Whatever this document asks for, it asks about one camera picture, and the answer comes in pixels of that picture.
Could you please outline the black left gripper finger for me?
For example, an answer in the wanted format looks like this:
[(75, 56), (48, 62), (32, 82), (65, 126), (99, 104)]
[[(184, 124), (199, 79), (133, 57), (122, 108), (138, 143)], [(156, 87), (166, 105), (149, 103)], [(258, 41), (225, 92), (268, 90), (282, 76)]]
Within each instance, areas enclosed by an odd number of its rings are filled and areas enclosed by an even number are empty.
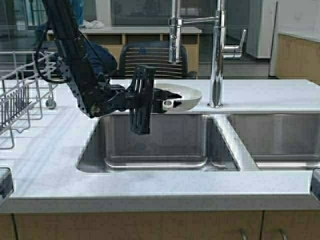
[(169, 110), (175, 109), (182, 104), (179, 100), (155, 100), (152, 102), (152, 113), (166, 113)]
[(182, 98), (182, 96), (177, 93), (174, 93), (168, 90), (159, 89), (159, 88), (153, 88), (152, 92), (153, 92), (154, 99), (181, 99)]

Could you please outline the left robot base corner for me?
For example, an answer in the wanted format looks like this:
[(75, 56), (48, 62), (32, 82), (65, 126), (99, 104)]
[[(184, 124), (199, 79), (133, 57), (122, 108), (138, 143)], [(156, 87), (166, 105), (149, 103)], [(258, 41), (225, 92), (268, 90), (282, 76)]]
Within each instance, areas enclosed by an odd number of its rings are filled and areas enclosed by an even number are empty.
[(14, 192), (14, 182), (12, 178), (11, 170), (7, 167), (0, 168), (0, 206)]

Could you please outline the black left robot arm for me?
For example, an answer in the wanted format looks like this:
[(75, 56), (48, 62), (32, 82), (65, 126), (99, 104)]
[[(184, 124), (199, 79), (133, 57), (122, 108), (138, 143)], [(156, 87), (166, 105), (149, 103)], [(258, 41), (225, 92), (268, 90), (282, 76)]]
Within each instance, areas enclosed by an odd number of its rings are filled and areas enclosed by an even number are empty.
[(181, 95), (154, 87), (156, 69), (150, 65), (134, 68), (129, 87), (111, 84), (95, 73), (88, 50), (93, 46), (79, 31), (67, 0), (43, 1), (48, 26), (55, 35), (57, 68), (78, 108), (89, 118), (129, 111), (130, 129), (137, 135), (150, 133), (151, 114), (164, 114), (179, 106)]

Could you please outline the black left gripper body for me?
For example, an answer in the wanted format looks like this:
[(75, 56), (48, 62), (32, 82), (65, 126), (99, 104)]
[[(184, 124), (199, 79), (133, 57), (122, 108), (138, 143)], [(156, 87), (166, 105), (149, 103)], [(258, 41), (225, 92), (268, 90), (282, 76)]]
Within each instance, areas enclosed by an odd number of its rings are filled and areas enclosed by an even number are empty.
[(151, 131), (154, 75), (154, 67), (137, 65), (129, 87), (109, 101), (118, 111), (129, 110), (129, 127), (137, 135), (148, 135)]

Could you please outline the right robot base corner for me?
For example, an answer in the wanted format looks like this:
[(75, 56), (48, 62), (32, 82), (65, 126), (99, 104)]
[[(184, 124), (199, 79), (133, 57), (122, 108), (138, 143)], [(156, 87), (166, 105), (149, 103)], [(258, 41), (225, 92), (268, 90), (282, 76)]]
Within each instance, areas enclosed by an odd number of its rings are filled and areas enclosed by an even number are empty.
[(319, 201), (320, 200), (320, 169), (315, 168), (312, 172), (310, 182), (310, 192)]

